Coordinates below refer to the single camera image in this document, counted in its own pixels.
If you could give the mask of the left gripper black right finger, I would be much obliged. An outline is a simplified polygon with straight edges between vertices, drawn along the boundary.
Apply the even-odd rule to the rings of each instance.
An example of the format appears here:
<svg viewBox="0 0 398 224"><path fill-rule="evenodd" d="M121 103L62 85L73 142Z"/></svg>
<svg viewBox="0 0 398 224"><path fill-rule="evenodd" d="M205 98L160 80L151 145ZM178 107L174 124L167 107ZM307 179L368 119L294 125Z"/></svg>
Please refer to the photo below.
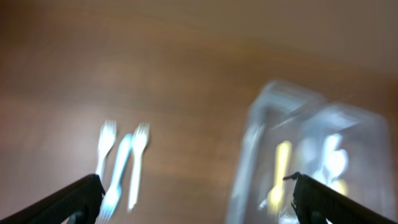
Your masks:
<svg viewBox="0 0 398 224"><path fill-rule="evenodd" d="M291 206L301 224L396 224L305 174L283 179L295 181Z"/></svg>

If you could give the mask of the yellow plastic spoon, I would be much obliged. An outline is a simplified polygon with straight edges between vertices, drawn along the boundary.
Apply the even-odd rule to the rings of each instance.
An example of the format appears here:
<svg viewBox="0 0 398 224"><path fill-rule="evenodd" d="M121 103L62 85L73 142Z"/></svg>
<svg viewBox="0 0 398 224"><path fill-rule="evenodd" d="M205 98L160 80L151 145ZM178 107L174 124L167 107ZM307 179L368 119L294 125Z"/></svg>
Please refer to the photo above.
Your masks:
<svg viewBox="0 0 398 224"><path fill-rule="evenodd" d="M330 184L330 188L341 195L348 194L348 186L343 179L333 180Z"/></svg>

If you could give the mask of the white plastic spoon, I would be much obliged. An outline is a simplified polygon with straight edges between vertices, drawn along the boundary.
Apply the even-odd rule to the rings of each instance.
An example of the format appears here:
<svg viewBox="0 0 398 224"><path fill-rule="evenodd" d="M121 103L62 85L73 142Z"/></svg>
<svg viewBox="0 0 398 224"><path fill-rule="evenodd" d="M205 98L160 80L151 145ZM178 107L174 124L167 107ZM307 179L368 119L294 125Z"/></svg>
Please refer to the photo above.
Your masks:
<svg viewBox="0 0 398 224"><path fill-rule="evenodd" d="M340 149L342 138L335 133L328 135L323 142L320 168L314 172L313 178L324 185L336 181L348 167L348 153Z"/></svg>

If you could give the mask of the white plastic fork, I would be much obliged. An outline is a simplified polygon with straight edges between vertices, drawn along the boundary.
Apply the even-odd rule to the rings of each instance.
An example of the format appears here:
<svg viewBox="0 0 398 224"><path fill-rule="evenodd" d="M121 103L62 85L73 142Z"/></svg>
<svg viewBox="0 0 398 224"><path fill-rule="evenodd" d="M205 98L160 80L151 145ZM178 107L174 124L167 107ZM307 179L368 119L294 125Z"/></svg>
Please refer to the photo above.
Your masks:
<svg viewBox="0 0 398 224"><path fill-rule="evenodd" d="M258 144L264 131L264 125L252 124L244 133L241 144L241 155L239 157L238 169L234 181L232 198L243 198L251 184L252 172L254 170L255 157Z"/></svg>
<svg viewBox="0 0 398 224"><path fill-rule="evenodd" d="M127 205L128 213L131 213L137 204L142 172L142 157L149 142L149 130L149 123L140 123L136 128L131 141L134 163L129 188L129 200Z"/></svg>
<svg viewBox="0 0 398 224"><path fill-rule="evenodd" d="M101 204L98 223L107 223L109 221L121 198L121 179L127 160L129 159L132 137L133 134L126 134L119 144L111 183Z"/></svg>
<svg viewBox="0 0 398 224"><path fill-rule="evenodd" d="M98 141L98 160L95 173L103 179L106 158L114 143L117 135L117 123L114 120L106 120L99 132Z"/></svg>

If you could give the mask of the yellow plastic fork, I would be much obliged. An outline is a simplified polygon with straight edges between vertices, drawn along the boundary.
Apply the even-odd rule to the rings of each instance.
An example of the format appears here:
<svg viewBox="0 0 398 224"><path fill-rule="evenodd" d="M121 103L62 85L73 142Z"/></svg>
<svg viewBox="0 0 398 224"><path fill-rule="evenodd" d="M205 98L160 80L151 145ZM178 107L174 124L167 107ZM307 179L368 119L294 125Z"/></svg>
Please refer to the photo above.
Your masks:
<svg viewBox="0 0 398 224"><path fill-rule="evenodd" d="M274 184L267 196L267 212L270 215L277 215L284 204L285 184L283 178L289 168L291 151L292 143L290 141L281 142L275 149Z"/></svg>

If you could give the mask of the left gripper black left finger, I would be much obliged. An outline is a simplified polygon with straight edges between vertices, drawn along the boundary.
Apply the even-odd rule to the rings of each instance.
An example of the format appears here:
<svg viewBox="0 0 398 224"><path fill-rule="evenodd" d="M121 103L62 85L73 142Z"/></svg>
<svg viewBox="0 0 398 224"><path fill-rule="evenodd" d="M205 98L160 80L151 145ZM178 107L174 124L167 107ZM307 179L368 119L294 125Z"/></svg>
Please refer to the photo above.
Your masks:
<svg viewBox="0 0 398 224"><path fill-rule="evenodd" d="M1 220L1 224L94 224L104 188L99 175L89 174L42 200Z"/></svg>

